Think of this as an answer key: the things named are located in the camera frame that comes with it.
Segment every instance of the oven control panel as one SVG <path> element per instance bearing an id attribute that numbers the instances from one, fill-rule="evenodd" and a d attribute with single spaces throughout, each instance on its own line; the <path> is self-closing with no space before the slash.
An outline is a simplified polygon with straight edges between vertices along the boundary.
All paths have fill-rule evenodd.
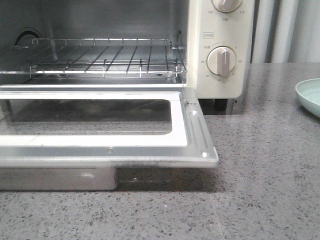
<path id="1" fill-rule="evenodd" d="M 237 98 L 251 52 L 254 0 L 199 0 L 194 7 L 199 19 L 189 31 L 197 32 L 190 39 L 197 52 L 188 61 L 195 72 L 190 77 L 197 96 Z"/>

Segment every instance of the oven control knob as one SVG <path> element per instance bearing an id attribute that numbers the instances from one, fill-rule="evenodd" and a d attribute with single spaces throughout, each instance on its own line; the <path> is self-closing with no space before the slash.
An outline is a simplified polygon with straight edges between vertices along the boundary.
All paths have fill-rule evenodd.
<path id="1" fill-rule="evenodd" d="M 223 13 L 230 13 L 236 10 L 242 0 L 212 0 L 214 7 Z"/>
<path id="2" fill-rule="evenodd" d="M 229 47 L 219 46 L 210 52 L 206 64 L 212 73 L 228 77 L 236 65 L 236 54 Z"/>

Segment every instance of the timer knob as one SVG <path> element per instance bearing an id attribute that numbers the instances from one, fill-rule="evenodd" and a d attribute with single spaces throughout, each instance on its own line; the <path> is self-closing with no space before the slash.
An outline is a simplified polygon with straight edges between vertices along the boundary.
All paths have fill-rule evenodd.
<path id="1" fill-rule="evenodd" d="M 242 0 L 212 0 L 212 3 L 218 11 L 230 13 L 240 6 Z"/>
<path id="2" fill-rule="evenodd" d="M 219 46 L 210 52 L 206 64 L 213 74 L 228 77 L 236 65 L 236 54 L 229 47 Z"/>

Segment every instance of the oven door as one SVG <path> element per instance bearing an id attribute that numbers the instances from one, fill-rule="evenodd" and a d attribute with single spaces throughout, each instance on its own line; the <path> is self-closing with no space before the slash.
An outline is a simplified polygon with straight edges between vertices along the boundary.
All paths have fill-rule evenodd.
<path id="1" fill-rule="evenodd" d="M 193 88 L 0 87 L 0 168 L 212 168 Z"/>

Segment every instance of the toaster oven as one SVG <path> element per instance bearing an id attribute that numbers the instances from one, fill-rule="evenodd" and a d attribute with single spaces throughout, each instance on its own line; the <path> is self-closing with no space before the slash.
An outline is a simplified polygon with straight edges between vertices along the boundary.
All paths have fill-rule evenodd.
<path id="1" fill-rule="evenodd" d="M 242 93 L 253 0 L 0 2 L 0 189 L 111 190 L 212 168 L 198 99 Z"/>

